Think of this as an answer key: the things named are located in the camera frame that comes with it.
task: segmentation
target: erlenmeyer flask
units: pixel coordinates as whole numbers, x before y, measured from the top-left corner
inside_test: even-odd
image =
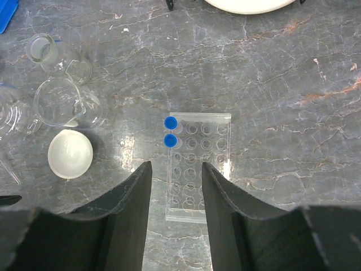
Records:
[[[54,41],[41,33],[30,38],[27,44],[29,59],[40,64],[45,72],[54,77],[71,77],[79,85],[91,76],[91,64],[81,53],[63,41]]]
[[[30,99],[9,84],[0,84],[0,141],[36,132],[41,121],[31,107]]]
[[[103,106],[87,88],[67,78],[50,78],[35,93],[34,109],[49,126],[89,128],[102,120]]]

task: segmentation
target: blue test tube cap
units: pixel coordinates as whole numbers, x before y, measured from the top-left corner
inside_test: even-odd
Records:
[[[177,128],[177,125],[178,125],[177,119],[172,116],[167,117],[164,121],[165,128],[169,130],[174,130],[175,128]]]
[[[176,144],[177,144],[176,136],[172,134],[167,134],[164,137],[164,145],[167,146],[168,148],[173,148]]]

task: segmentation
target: blue plastic object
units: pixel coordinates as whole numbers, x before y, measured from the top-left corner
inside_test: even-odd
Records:
[[[169,116],[164,121],[165,128],[169,130],[174,130],[178,125],[177,119],[175,117]]]
[[[176,136],[172,134],[167,134],[164,137],[164,145],[167,146],[168,148],[173,148],[176,144],[177,144]]]
[[[17,6],[17,0],[0,0],[0,34],[5,31]]]

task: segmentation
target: marble surface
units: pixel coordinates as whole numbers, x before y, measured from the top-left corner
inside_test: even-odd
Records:
[[[211,270],[205,225],[166,222],[162,121],[174,112],[232,114],[231,180],[284,209],[361,202],[361,4],[295,2],[256,16],[203,1],[22,0],[0,35],[0,81],[33,95],[48,76],[25,53],[35,33],[90,59],[88,87],[108,117],[83,130],[94,162],[65,181],[47,164],[60,129],[43,125],[1,150],[22,179],[1,171],[0,193],[68,212],[143,161],[153,166],[144,270]]]

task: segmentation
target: white ceramic dish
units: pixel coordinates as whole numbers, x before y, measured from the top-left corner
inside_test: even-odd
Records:
[[[89,139],[73,130],[62,130],[50,143],[47,160],[51,170],[64,179],[83,175],[93,160]]]
[[[220,10],[237,14],[260,14],[282,8],[295,0],[206,0]]]

